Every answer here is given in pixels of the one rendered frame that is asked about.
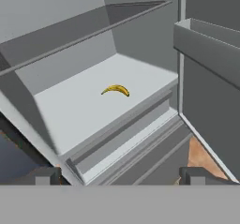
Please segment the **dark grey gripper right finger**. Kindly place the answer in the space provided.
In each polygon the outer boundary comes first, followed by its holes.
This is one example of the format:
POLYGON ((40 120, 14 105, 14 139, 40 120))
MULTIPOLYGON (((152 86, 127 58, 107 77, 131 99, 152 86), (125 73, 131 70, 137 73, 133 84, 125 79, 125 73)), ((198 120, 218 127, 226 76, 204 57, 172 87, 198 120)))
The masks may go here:
POLYGON ((181 167, 179 169, 181 185, 238 185, 232 180, 216 177, 203 167, 181 167))

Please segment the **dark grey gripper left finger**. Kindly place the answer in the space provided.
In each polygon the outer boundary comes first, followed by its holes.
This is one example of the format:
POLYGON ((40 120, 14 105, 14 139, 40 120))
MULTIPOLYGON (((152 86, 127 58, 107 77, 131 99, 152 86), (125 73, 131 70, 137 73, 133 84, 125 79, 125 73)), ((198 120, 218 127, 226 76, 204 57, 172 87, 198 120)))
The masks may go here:
POLYGON ((39 168, 30 172, 12 182, 13 185, 27 185, 27 186, 51 186, 61 184, 61 169, 59 167, 45 167, 39 168))

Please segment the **grey fridge drawer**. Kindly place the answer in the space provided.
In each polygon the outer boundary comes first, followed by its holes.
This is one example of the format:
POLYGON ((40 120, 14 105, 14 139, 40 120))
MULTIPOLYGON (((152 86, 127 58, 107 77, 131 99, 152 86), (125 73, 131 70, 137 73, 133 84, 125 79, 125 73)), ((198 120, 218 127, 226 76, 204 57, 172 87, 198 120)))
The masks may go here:
POLYGON ((168 90, 148 101, 139 111, 70 157, 67 160, 68 166, 77 175, 85 175, 101 160, 167 112, 170 109, 172 93, 171 90, 168 90))

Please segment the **grey fridge door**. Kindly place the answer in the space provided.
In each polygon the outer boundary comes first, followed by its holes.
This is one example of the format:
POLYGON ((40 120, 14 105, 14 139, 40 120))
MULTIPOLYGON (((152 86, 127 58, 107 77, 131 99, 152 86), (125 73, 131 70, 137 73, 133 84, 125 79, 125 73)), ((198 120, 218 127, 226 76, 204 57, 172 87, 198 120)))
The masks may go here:
MULTIPOLYGON (((240 0, 179 0, 178 22, 196 19, 240 31, 240 0)), ((240 89, 179 53, 178 112, 222 169, 240 185, 240 89)))

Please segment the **grey fridge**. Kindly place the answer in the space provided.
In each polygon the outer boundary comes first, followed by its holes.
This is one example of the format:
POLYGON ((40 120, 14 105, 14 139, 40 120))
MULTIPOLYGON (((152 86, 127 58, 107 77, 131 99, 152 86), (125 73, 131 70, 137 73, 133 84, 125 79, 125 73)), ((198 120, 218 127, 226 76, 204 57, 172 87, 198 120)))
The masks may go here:
MULTIPOLYGON (((108 4, 157 0, 0 0, 0 43, 108 4)), ((179 0, 0 76, 3 129, 74 186, 169 185, 188 162, 190 132, 178 112, 173 28, 179 0), (110 85, 127 88, 101 92, 110 85), (171 90, 170 109, 77 175, 67 160, 171 90)))

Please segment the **yellow banana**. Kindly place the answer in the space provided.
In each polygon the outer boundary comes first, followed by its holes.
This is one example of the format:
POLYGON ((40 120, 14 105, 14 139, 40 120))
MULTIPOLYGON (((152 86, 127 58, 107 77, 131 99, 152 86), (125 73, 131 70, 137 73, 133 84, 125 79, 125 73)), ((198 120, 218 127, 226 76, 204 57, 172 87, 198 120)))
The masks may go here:
POLYGON ((127 90, 127 88, 120 84, 113 84, 113 85, 108 86, 101 92, 101 94, 104 95, 107 92, 119 92, 119 93, 122 93, 123 95, 125 95, 126 97, 129 96, 129 91, 127 90))

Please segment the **grey fridge door bin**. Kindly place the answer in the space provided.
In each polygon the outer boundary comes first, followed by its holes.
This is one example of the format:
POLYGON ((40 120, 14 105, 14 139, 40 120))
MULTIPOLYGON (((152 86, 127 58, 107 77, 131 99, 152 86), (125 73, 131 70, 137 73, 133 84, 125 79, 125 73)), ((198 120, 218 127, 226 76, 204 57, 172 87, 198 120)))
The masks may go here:
POLYGON ((173 46, 240 89, 240 31, 190 18, 174 25, 173 46))

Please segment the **grey glass fridge shelf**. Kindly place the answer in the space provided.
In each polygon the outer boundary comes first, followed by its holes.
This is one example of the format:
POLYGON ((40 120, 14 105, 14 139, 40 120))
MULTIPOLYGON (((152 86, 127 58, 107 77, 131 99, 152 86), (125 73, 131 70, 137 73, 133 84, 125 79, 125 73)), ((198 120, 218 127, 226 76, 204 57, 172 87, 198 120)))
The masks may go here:
POLYGON ((0 76, 171 3, 157 0, 108 4, 0 43, 0 76))

